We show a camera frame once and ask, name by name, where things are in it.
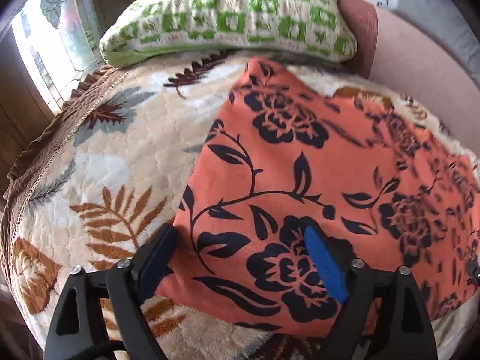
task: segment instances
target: metal screw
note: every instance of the metal screw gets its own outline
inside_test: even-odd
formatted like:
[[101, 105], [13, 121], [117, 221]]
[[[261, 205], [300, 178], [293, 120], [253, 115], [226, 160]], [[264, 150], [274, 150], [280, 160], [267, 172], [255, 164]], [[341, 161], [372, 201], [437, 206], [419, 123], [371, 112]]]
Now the metal screw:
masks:
[[82, 271], [82, 267], [79, 265], [73, 266], [71, 268], [70, 274], [71, 275], [78, 275]]
[[398, 271], [399, 271], [402, 275], [404, 275], [404, 276], [408, 276], [408, 275], [410, 274], [410, 268], [408, 268], [408, 267], [406, 267], [406, 266], [404, 266], [404, 265], [402, 265], [402, 266], [398, 269]]
[[353, 259], [352, 266], [354, 266], [355, 268], [363, 268], [365, 266], [365, 262], [363, 261], [363, 259]]
[[128, 268], [130, 266], [130, 260], [129, 259], [121, 259], [119, 262], [117, 262], [117, 268]]

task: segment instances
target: orange fabric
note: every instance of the orange fabric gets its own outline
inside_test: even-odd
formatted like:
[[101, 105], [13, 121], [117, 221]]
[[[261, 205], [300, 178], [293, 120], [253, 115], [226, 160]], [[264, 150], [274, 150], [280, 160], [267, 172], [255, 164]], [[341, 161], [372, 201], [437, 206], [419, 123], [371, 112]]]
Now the orange fabric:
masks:
[[345, 262], [410, 267], [436, 319], [476, 290], [478, 192], [468, 159], [429, 130], [254, 58], [208, 134], [157, 292], [242, 326], [323, 337], [340, 306], [306, 253], [313, 226]]

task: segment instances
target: quilted blanket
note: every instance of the quilted blanket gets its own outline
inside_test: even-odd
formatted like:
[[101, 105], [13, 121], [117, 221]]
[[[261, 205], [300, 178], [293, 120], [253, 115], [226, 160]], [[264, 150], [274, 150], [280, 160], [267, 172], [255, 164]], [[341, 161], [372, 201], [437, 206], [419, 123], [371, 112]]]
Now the quilted blanket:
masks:
[[[253, 54], [260, 53], [194, 52], [105, 67], [22, 155], [1, 224], [2, 268], [41, 346], [71, 266], [109, 268], [173, 220], [215, 115]], [[477, 157], [414, 99], [357, 76], [289, 69], [320, 93], [374, 100], [429, 128], [452, 154], [469, 156], [479, 179]], [[433, 322], [441, 359], [472, 325], [478, 301], [477, 292]], [[109, 302], [102, 306], [109, 335], [119, 339]], [[311, 359], [321, 345], [230, 325], [159, 296], [142, 311], [169, 359]]]

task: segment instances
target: pillow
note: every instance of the pillow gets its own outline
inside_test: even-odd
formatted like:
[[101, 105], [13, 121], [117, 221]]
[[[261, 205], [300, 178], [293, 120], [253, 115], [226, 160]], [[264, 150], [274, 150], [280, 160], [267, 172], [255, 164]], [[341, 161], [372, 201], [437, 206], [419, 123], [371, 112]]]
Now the pillow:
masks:
[[357, 42], [337, 0], [137, 0], [100, 42], [116, 67], [211, 47], [268, 47], [339, 62], [354, 56]]

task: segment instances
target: ruffled border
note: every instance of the ruffled border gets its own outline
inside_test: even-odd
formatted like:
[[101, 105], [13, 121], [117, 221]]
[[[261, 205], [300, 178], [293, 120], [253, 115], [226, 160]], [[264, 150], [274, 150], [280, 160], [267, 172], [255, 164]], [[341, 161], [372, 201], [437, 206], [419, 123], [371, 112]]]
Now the ruffled border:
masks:
[[13, 167], [10, 169], [7, 178], [10, 180], [10, 184], [7, 188], [7, 191], [3, 194], [3, 198], [8, 200], [8, 195], [12, 188], [13, 182], [22, 176], [25, 171], [28, 169], [33, 159], [37, 156], [40, 150], [50, 141], [50, 137], [54, 135], [58, 127], [62, 124], [63, 116], [65, 111], [70, 107], [70, 105], [78, 100], [82, 95], [89, 91], [98, 81], [105, 76], [106, 73], [116, 70], [117, 68], [105, 64], [102, 67], [95, 70], [92, 74], [87, 74], [85, 80], [83, 80], [79, 85], [77, 90], [71, 91], [70, 99], [64, 103], [62, 111], [60, 111], [53, 118], [49, 126], [43, 131], [37, 139], [31, 142], [27, 148], [17, 157]]

